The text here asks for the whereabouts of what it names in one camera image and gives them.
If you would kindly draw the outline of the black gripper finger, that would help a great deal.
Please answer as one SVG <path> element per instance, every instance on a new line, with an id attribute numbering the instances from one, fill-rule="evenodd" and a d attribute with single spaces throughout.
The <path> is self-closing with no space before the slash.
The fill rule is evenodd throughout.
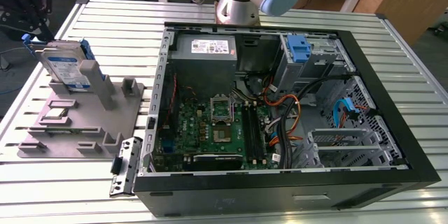
<path id="1" fill-rule="evenodd" d="M 1 27 L 28 34 L 37 34 L 37 17 L 27 12 L 4 8 L 1 9 Z"/>
<path id="2" fill-rule="evenodd" d="M 52 41 L 53 40 L 53 33 L 49 29 L 49 18 L 48 15 L 52 13 L 52 0 L 39 0 L 40 7 L 39 7 L 39 18 L 40 22 L 40 30 L 43 41 Z"/>

